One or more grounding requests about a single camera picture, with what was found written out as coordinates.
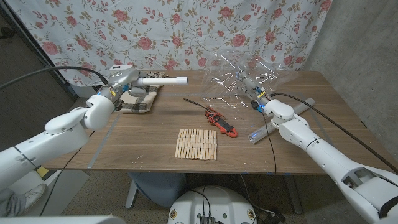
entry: clear plastic bag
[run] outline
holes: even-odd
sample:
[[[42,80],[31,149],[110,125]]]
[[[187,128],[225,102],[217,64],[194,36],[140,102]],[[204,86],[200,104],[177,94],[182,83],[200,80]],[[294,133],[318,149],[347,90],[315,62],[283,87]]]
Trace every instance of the clear plastic bag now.
[[[252,128],[261,121],[247,115],[255,113],[250,102],[256,100],[259,89],[267,96],[279,85],[299,77],[298,72],[281,72],[279,67],[248,52],[216,53],[205,71],[201,97],[226,118],[242,121],[240,129]],[[243,72],[250,78],[249,85],[242,82]]]

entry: black connector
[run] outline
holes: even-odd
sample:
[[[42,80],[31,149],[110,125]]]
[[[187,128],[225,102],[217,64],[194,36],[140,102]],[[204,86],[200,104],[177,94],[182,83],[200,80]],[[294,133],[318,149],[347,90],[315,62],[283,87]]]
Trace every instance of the black connector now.
[[[278,211],[278,209],[271,209],[271,211],[275,212],[275,215],[268,215],[267,218],[264,220],[267,224],[278,224],[278,223],[285,223],[286,218]]]
[[[250,101],[250,104],[253,110],[257,110],[257,108],[259,107],[259,104],[254,100]]]

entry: curtain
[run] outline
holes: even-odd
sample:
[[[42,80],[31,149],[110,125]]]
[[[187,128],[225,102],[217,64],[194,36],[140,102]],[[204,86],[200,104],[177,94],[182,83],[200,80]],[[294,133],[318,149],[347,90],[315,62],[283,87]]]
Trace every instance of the curtain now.
[[[299,70],[332,0],[7,0],[55,65],[106,75],[112,65],[201,70],[214,52],[238,50]],[[73,85],[99,85],[63,70]]]

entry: brown towel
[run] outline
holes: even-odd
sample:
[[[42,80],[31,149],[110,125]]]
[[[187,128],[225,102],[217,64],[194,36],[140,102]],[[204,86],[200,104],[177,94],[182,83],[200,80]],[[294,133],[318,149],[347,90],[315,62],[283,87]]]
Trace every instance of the brown towel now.
[[[164,72],[150,72],[148,73],[147,78],[164,78],[166,74]],[[131,96],[128,92],[125,92],[120,97],[123,100],[122,109],[119,111],[114,111],[114,114],[123,114],[123,113],[146,113],[150,111],[152,107],[152,103],[157,95],[157,90],[162,87],[162,85],[151,85],[144,86],[143,89],[146,90],[146,96],[134,97]]]

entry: gray wall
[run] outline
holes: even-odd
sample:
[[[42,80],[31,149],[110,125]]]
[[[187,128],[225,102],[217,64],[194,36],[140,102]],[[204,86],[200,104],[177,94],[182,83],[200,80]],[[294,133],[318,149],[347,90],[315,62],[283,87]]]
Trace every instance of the gray wall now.
[[[398,1],[333,1],[303,70],[320,71],[398,161]]]

